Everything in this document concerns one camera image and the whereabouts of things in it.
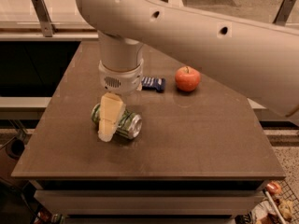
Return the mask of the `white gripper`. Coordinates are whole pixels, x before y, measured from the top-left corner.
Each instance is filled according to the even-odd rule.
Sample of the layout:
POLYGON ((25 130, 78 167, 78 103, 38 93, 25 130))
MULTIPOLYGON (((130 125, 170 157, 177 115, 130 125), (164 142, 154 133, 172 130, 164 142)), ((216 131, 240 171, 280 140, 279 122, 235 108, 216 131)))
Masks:
POLYGON ((109 142, 116 132, 126 104, 117 94, 128 94, 141 88, 144 60, 133 70, 113 71, 99 63, 99 79, 101 86, 109 91, 101 97, 100 121, 98 136, 104 142, 109 142))

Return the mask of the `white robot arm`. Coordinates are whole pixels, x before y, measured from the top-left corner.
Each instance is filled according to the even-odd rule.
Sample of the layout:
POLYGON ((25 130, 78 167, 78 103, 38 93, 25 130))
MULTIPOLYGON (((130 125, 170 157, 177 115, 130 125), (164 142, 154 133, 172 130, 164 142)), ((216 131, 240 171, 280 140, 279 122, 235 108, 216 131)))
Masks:
POLYGON ((134 91, 143 45, 201 70, 299 125, 299 31, 160 0, 76 0, 98 32, 100 82, 134 91))

